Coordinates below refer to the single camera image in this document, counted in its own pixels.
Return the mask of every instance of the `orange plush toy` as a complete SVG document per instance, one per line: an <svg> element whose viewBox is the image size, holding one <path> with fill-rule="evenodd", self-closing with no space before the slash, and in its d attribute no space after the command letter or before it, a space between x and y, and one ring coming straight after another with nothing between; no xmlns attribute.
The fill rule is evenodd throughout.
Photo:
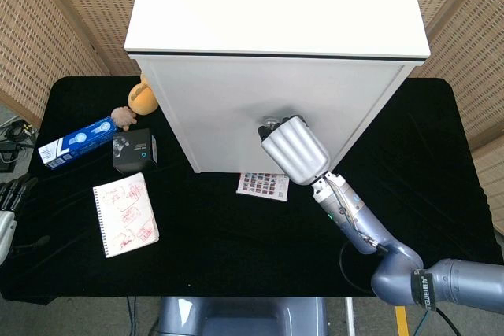
<svg viewBox="0 0 504 336"><path fill-rule="evenodd" d="M128 95L128 105L136 114L145 116L158 108L158 100L143 73L140 79L141 83L134 86Z"/></svg>

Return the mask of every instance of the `spiral notebook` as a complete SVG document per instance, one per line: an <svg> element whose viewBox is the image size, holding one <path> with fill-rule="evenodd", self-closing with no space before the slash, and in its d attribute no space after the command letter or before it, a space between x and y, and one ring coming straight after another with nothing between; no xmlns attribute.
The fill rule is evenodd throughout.
<svg viewBox="0 0 504 336"><path fill-rule="evenodd" d="M143 174L93 188L105 257L159 240Z"/></svg>

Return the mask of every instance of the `robotic hand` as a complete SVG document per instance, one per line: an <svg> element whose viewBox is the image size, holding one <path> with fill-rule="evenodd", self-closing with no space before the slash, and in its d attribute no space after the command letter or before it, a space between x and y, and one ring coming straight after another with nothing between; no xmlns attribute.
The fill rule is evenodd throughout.
<svg viewBox="0 0 504 336"><path fill-rule="evenodd" d="M16 214L19 213L28 192L36 183L37 179L29 179L28 174L8 183L0 183L0 265L11 251L10 244L17 225Z"/></svg>
<svg viewBox="0 0 504 336"><path fill-rule="evenodd" d="M312 185L315 201L360 253L384 253L371 280L377 297L427 310L449 301L504 314L504 266L444 259L424 269L420 256L387 231L345 179L328 172L328 152L302 117L261 126L258 133L263 149L292 181Z"/></svg>

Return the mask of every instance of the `yellow stripe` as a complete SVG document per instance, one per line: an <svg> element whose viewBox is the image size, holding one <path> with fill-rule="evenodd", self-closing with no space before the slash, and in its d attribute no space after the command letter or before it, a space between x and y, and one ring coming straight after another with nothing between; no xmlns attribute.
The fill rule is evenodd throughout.
<svg viewBox="0 0 504 336"><path fill-rule="evenodd" d="M410 333L408 332L408 322L406 322L406 307L396 306L395 318L397 319L397 330L399 331L399 336L410 336Z"/></svg>

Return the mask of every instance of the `cabinet top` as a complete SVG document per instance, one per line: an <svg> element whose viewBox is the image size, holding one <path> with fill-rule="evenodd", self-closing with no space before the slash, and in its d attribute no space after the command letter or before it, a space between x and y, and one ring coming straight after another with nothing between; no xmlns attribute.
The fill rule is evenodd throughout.
<svg viewBox="0 0 504 336"><path fill-rule="evenodd" d="M417 61L430 54L417 0L135 0L124 48Z"/></svg>

